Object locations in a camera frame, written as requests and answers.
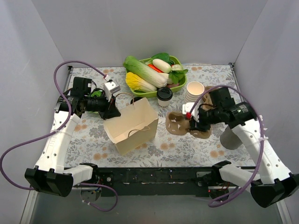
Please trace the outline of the green plastic tray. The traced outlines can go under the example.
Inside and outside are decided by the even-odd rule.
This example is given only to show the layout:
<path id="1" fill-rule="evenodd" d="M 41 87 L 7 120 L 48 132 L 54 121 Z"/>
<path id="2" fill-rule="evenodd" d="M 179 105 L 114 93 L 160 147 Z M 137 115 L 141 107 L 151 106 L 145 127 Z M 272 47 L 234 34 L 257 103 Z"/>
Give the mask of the green plastic tray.
<path id="1" fill-rule="evenodd" d="M 169 56 L 170 62 L 172 63 L 172 65 L 182 65 L 181 62 L 175 57 L 175 56 Z M 140 60 L 141 63 L 147 63 L 150 62 L 150 58 L 146 58 L 146 59 L 142 59 Z M 186 77 L 186 73 L 179 79 L 178 83 L 175 85 L 171 84 L 171 90 L 173 93 L 178 92 L 179 90 L 181 90 L 183 88 L 183 86 L 186 84 L 187 82 L 187 77 Z M 131 91 L 133 94 L 135 94 L 138 97 L 146 97 L 146 98 L 153 98 L 156 97 L 157 95 L 157 91 L 149 91 L 149 92 L 143 92 L 143 91 L 139 91 L 139 90 L 133 90 L 130 87 Z"/>

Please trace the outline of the grey cylindrical holder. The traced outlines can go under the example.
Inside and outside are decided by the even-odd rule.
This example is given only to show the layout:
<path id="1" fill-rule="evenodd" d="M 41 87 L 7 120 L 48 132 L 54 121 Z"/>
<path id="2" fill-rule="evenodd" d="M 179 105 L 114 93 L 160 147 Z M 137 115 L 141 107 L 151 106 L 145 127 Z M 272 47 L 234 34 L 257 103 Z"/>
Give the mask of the grey cylindrical holder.
<path id="1" fill-rule="evenodd" d="M 233 133 L 229 126 L 227 126 L 225 131 L 221 134 L 220 143 L 228 150 L 236 150 L 242 145 L 239 137 Z"/>

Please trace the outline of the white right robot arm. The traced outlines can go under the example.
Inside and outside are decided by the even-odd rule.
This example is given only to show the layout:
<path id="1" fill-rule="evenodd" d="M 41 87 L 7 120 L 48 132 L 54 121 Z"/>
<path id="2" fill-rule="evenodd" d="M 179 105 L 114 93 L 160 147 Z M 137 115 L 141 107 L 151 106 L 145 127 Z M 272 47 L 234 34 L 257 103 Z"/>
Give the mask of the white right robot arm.
<path id="1" fill-rule="evenodd" d="M 225 123 L 238 137 L 255 163 L 253 172 L 222 161 L 212 166 L 211 179 L 216 185 L 230 182 L 237 186 L 232 193 L 226 193 L 226 200 L 219 196 L 211 201 L 209 207 L 220 207 L 249 191 L 255 202 L 267 208 L 296 192 L 299 176 L 293 174 L 280 160 L 264 133 L 261 117 L 255 108 L 244 100 L 236 104 L 230 95 L 230 86 L 218 85 L 206 90 L 212 100 L 212 108 L 205 111 L 195 101 L 185 111 L 192 131 L 206 131 L 211 125 Z"/>

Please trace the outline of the small green lettuce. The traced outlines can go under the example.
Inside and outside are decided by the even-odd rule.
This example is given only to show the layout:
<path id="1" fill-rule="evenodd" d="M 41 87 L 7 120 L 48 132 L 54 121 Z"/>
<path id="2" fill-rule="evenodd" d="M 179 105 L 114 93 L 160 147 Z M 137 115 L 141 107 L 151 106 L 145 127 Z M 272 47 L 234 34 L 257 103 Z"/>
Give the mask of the small green lettuce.
<path id="1" fill-rule="evenodd" d="M 104 96 L 104 93 L 105 92 L 103 90 L 96 90 L 91 93 L 90 97 L 100 98 L 100 97 Z"/>

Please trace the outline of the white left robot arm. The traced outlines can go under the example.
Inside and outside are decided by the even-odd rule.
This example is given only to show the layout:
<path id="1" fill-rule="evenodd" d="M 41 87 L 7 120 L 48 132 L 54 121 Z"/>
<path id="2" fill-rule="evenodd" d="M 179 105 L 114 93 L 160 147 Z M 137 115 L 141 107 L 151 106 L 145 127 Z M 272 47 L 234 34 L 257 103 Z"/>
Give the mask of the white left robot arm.
<path id="1" fill-rule="evenodd" d="M 92 80 L 75 77 L 73 86 L 59 97 L 54 113 L 52 132 L 34 168 L 28 168 L 25 178 L 38 192 L 66 197 L 74 185 L 85 182 L 93 187 L 99 183 L 97 165 L 81 163 L 65 168 L 64 159 L 75 127 L 84 112 L 97 112 L 104 120 L 119 117 L 114 94 L 120 86 L 109 80 L 103 88 L 92 89 Z"/>

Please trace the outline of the white paper coffee cup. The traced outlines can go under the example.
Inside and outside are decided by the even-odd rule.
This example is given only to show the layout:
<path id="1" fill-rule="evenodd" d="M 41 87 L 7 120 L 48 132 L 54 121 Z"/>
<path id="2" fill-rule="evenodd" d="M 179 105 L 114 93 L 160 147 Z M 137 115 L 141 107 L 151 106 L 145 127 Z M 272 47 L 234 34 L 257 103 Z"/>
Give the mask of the white paper coffee cup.
<path id="1" fill-rule="evenodd" d="M 169 106 L 171 99 L 170 98 L 158 98 L 158 105 L 162 108 Z"/>

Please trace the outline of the aluminium frame rail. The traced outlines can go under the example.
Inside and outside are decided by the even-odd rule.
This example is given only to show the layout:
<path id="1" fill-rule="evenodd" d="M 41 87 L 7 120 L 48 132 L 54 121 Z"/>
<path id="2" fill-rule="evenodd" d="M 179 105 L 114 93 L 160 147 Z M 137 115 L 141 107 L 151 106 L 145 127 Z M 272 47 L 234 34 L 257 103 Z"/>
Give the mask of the aluminium frame rail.
<path id="1" fill-rule="evenodd" d="M 25 203 L 25 207 L 21 216 L 20 224 L 29 224 L 33 209 L 36 203 L 38 192 L 37 191 L 30 191 Z"/>

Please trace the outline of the stack of white paper cups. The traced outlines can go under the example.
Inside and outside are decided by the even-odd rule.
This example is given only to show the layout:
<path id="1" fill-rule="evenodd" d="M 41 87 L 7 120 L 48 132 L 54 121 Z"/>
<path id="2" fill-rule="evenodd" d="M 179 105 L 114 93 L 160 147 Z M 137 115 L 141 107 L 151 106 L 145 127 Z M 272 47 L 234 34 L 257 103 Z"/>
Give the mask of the stack of white paper cups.
<path id="1" fill-rule="evenodd" d="M 186 103 L 193 103 L 195 102 L 200 96 L 203 95 L 205 91 L 205 87 L 202 83 L 197 81 L 192 81 L 187 84 L 186 91 L 185 91 L 185 102 Z"/>

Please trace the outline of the brown paper takeout bag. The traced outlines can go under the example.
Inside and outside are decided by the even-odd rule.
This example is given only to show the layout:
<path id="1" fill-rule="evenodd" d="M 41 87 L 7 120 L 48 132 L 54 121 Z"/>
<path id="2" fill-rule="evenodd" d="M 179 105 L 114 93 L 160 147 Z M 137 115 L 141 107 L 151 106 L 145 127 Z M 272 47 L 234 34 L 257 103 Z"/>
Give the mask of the brown paper takeout bag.
<path id="1" fill-rule="evenodd" d="M 153 139 L 158 115 L 146 98 L 120 110 L 121 116 L 103 121 L 103 127 L 121 156 Z"/>

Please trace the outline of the floral table mat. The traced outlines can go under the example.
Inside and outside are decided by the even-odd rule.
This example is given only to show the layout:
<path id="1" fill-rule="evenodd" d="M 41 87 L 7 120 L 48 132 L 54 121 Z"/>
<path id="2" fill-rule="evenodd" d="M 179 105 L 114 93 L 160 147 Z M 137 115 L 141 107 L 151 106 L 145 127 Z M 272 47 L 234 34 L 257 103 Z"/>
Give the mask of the floral table mat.
<path id="1" fill-rule="evenodd" d="M 224 123 L 212 126 L 208 139 L 195 138 L 189 133 L 184 136 L 172 135 L 165 128 L 165 116 L 168 112 L 181 111 L 185 103 L 184 95 L 189 82 L 201 82 L 204 86 L 220 84 L 237 88 L 230 65 L 183 65 L 188 69 L 187 82 L 166 108 L 158 106 L 156 98 L 149 98 L 150 105 L 158 114 L 157 133 L 154 139 L 136 147 L 121 156 L 115 145 L 104 131 L 103 119 L 98 113 L 85 112 L 75 127 L 66 152 L 65 167 L 75 167 L 79 163 L 89 162 L 98 167 L 211 167 L 220 161 L 230 161 L 237 166 L 251 167 L 255 163 L 244 146 L 228 150 L 220 143 L 220 136 L 227 127 Z M 120 92 L 131 93 L 125 82 L 126 70 L 123 67 L 98 68 L 108 74 L 120 87 Z M 61 85 L 65 91 L 72 85 L 74 77 L 91 78 L 102 88 L 105 80 L 91 68 L 74 68 L 67 81 Z"/>

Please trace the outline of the brown pulp cup carrier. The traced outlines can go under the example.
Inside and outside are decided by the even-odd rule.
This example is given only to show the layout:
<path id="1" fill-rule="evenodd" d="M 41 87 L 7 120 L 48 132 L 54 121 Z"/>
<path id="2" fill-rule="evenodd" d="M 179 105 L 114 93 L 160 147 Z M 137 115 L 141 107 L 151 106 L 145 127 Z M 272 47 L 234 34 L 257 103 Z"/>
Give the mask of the brown pulp cup carrier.
<path id="1" fill-rule="evenodd" d="M 185 118 L 182 112 L 169 112 L 165 118 L 166 130 L 174 135 L 183 136 L 189 133 L 195 138 L 208 139 L 211 136 L 211 128 L 206 131 L 192 130 L 191 120 Z"/>
<path id="2" fill-rule="evenodd" d="M 203 103 L 199 106 L 201 109 L 207 111 L 207 110 L 211 110 L 211 109 L 214 109 L 214 108 L 215 108 L 215 106 L 214 106 L 214 104 L 213 104 L 213 102 L 212 102 L 212 100 L 211 100 L 211 97 L 210 97 L 210 93 L 209 93 L 209 92 L 208 92 L 208 93 L 205 93 L 205 94 L 203 95 L 202 100 L 203 100 Z"/>

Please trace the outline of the black base bar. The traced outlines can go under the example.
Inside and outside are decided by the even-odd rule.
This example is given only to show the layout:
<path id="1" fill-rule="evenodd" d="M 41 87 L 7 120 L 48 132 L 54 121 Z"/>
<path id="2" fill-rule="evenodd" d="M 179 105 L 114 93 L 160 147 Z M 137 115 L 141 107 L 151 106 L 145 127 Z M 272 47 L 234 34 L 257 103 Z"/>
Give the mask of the black base bar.
<path id="1" fill-rule="evenodd" d="M 90 183 L 101 184 L 101 196 L 203 196 L 224 194 L 234 184 L 217 183 L 211 167 L 97 168 Z"/>

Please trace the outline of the white radish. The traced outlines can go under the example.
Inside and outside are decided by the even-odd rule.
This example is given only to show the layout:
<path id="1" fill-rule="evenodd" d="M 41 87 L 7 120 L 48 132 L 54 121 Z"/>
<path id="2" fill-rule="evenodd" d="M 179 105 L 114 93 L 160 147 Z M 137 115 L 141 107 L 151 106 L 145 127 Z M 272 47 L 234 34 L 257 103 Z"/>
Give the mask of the white radish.
<path id="1" fill-rule="evenodd" d="M 154 59 L 152 63 L 156 68 L 161 70 L 163 73 L 169 73 L 171 71 L 171 66 L 167 62 L 161 59 Z"/>

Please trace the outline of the black plastic cup lid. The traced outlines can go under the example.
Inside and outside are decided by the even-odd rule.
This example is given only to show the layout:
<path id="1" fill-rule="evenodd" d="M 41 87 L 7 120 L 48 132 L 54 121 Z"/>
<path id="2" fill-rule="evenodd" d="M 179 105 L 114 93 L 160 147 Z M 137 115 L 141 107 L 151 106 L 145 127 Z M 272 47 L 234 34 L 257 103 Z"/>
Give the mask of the black plastic cup lid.
<path id="1" fill-rule="evenodd" d="M 173 92 L 168 87 L 162 87 L 157 90 L 157 98 L 161 101 L 169 101 L 173 97 Z"/>

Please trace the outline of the orange carrot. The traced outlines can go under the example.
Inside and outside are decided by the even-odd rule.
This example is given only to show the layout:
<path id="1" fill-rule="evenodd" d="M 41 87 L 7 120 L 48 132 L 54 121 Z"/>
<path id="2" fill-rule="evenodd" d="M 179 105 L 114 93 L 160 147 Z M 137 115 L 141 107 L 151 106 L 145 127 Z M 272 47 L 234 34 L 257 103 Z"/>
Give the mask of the orange carrot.
<path id="1" fill-rule="evenodd" d="M 156 72 L 163 73 L 163 71 L 161 71 L 160 69 L 158 69 L 157 67 L 155 67 L 155 66 L 152 65 L 152 64 L 148 64 L 148 66 L 149 66 L 150 68 L 152 68 L 153 70 L 155 70 Z"/>

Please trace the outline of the green bok choy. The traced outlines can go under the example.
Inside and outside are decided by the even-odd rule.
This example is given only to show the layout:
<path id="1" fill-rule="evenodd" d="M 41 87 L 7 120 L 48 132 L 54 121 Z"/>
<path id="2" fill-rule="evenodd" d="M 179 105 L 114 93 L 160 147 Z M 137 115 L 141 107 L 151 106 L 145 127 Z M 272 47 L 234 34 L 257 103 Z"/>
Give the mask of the green bok choy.
<path id="1" fill-rule="evenodd" d="M 171 66 L 171 71 L 169 73 L 161 73 L 163 76 L 167 78 L 168 84 L 177 84 L 179 79 L 188 72 L 188 69 L 184 69 L 182 65 L 172 65 L 169 59 L 168 53 L 158 53 L 151 57 L 150 64 L 153 64 L 152 61 L 154 59 L 161 59 L 167 62 Z"/>

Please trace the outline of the green napa cabbage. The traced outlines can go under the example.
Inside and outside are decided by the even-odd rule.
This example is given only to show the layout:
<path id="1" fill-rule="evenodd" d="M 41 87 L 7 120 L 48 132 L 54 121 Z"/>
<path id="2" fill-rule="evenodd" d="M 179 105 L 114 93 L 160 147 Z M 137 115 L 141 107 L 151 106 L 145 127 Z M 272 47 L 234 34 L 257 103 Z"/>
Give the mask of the green napa cabbage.
<path id="1" fill-rule="evenodd" d="M 167 85 L 167 78 L 160 75 L 157 71 L 150 68 L 145 63 L 137 60 L 134 56 L 128 56 L 123 62 L 123 66 L 130 72 L 138 75 L 148 83 L 157 88 L 162 88 Z"/>

